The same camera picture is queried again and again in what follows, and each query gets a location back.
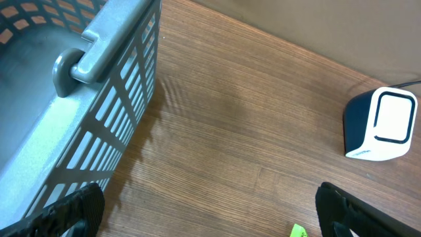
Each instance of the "navy blue side panel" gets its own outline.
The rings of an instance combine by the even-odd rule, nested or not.
[[[345,153],[358,149],[364,142],[371,98],[375,91],[365,92],[352,98],[345,107],[343,112]]]

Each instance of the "green object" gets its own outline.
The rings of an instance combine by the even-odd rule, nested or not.
[[[289,237],[307,237],[307,232],[305,231],[304,227],[294,224],[292,228],[291,235]]]

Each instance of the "basket handle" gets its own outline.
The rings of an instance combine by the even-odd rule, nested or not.
[[[151,0],[109,0],[82,32],[91,47],[70,69],[84,83],[98,81]]]

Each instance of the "brown wood surface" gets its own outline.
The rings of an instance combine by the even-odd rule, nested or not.
[[[383,84],[186,0],[162,8],[157,88],[99,236],[319,236],[332,182],[421,230],[421,121],[397,159],[345,158],[342,112]]]

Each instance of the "white device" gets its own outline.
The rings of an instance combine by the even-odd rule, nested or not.
[[[410,147],[418,102],[413,93],[382,87],[354,97],[343,113],[345,156],[385,161]]]

